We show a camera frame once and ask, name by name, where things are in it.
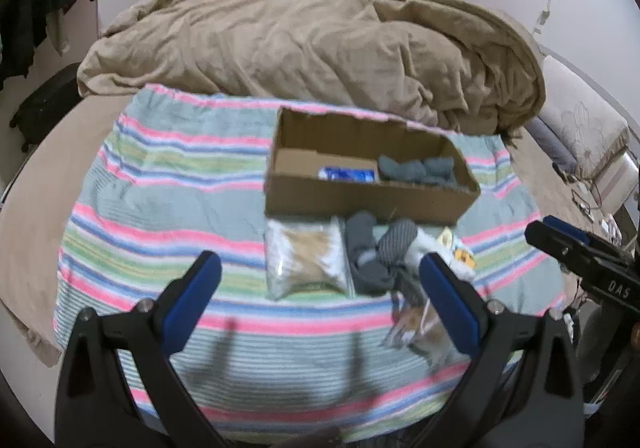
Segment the grey pillow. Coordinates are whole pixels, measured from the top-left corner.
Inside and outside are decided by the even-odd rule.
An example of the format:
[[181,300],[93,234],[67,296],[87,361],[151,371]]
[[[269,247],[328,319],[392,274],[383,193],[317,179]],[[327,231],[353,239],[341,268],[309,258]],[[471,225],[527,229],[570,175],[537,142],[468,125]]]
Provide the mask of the grey pillow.
[[575,174],[577,159],[558,138],[550,127],[539,117],[530,119],[525,129],[532,135],[534,141],[563,172]]

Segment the tan rumpled duvet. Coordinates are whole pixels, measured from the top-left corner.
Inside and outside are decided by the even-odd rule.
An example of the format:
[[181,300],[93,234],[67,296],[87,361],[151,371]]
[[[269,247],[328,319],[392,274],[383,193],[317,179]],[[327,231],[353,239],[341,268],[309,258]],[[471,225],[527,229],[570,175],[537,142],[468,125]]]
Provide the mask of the tan rumpled duvet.
[[93,43],[77,80],[82,96],[160,83],[471,135],[523,127],[546,100],[529,33],[462,0],[141,0]]

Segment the grey dotted socks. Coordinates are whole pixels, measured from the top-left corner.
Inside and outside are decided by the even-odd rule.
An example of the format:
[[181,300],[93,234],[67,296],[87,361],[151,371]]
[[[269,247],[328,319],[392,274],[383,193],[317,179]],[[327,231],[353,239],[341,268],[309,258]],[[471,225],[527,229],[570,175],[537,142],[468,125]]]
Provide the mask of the grey dotted socks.
[[345,247],[355,291],[370,297],[397,291],[410,306],[423,306],[426,298],[418,275],[406,260],[418,237],[416,223],[398,220],[380,239],[374,237],[375,225],[376,217],[367,211],[352,215],[345,223]]

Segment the black suitcase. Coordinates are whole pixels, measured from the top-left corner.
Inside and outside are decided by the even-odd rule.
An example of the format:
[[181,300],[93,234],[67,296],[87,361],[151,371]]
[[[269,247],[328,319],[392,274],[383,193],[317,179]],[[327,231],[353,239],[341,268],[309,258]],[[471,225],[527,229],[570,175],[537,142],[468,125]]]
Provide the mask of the black suitcase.
[[39,145],[54,127],[81,101],[78,92],[79,63],[72,63],[58,71],[39,86],[17,108],[9,127],[23,135],[21,151],[27,153]]

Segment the grey fuzzy socks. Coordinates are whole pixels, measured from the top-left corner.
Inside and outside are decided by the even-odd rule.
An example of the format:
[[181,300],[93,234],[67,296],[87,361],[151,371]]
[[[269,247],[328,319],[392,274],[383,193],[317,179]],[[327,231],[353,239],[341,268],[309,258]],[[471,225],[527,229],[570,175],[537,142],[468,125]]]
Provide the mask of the grey fuzzy socks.
[[454,159],[449,157],[397,162],[390,157],[379,156],[378,173],[386,181],[451,188],[458,186],[454,175]]

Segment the blue tissue packet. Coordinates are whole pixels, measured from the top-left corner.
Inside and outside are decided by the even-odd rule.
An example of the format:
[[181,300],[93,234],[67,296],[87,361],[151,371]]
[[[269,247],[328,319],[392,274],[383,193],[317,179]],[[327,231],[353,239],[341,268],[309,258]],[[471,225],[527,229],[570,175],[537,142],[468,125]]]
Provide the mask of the blue tissue packet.
[[326,165],[318,171],[318,178],[323,181],[333,182],[355,182],[355,183],[375,183],[376,174],[370,169],[354,169],[345,167],[332,167]]

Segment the beige bed sheet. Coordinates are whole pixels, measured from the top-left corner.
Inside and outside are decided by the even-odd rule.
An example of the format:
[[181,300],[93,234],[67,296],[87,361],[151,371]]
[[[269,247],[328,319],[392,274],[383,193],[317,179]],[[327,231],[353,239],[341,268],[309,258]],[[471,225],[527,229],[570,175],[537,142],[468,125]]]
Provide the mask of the beige bed sheet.
[[131,98],[80,102],[28,158],[2,205],[1,304],[48,368],[62,354],[53,312],[63,231],[96,153]]

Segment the brown cardboard box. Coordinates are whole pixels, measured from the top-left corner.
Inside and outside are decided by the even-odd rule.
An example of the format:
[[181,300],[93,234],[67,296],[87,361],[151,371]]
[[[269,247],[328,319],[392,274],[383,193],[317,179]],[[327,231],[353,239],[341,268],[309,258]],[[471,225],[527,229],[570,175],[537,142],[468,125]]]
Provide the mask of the brown cardboard box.
[[386,116],[282,108],[265,182],[269,216],[408,217],[452,225],[480,185],[451,139]]

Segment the cotton swab bag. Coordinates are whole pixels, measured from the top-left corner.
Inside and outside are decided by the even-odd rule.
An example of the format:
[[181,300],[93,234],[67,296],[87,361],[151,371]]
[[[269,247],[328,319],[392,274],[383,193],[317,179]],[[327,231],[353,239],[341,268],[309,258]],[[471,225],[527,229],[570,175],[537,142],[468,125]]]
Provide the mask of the cotton swab bag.
[[265,231],[266,283],[269,298],[331,290],[355,296],[348,264],[344,223],[268,219]]

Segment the white socks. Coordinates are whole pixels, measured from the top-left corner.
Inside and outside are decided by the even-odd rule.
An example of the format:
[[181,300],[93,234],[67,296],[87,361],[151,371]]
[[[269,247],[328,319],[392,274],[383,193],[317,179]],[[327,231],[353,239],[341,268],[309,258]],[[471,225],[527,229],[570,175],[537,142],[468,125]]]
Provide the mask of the white socks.
[[422,257],[428,253],[437,253],[459,279],[469,281],[469,283],[472,283],[475,279],[475,271],[473,268],[457,260],[450,249],[441,245],[433,236],[427,234],[422,228],[418,228],[416,230],[416,238],[410,243],[405,254],[405,264],[414,273],[417,273]]

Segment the white embroidered pillow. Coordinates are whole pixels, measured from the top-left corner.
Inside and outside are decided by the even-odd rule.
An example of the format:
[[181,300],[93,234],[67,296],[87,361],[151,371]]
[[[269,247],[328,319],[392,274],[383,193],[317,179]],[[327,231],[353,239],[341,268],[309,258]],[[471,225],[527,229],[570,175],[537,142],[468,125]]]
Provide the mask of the white embroidered pillow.
[[551,55],[542,61],[546,101],[539,117],[577,161],[577,175],[594,179],[628,144],[626,119],[573,70]]

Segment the capybara tissue pack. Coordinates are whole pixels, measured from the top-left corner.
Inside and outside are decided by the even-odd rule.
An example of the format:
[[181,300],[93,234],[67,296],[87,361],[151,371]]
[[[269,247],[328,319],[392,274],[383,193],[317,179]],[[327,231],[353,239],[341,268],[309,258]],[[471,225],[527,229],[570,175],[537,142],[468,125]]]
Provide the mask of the capybara tissue pack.
[[437,242],[445,247],[457,261],[471,269],[476,268],[476,260],[472,250],[465,246],[463,241],[449,227],[445,227],[440,232]]

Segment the clear bag with snacks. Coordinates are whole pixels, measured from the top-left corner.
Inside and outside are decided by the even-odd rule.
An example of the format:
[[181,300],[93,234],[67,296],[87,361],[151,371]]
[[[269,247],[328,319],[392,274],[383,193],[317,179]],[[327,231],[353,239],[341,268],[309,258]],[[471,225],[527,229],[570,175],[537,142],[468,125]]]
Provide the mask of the clear bag with snacks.
[[452,342],[430,300],[420,307],[405,304],[382,345],[394,350],[408,348],[426,358],[430,367],[441,366],[452,349]]

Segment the striped pastel towel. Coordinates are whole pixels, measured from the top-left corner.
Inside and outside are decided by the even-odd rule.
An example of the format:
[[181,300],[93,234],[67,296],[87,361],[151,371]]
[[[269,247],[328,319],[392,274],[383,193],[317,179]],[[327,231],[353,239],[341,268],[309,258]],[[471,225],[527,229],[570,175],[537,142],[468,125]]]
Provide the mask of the striped pastel towel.
[[435,413],[469,361],[448,340],[393,348],[400,301],[266,286],[264,179],[277,100],[150,84],[108,125],[58,251],[53,330],[127,312],[216,252],[222,280],[171,364],[216,429],[273,440],[339,426],[350,440]]

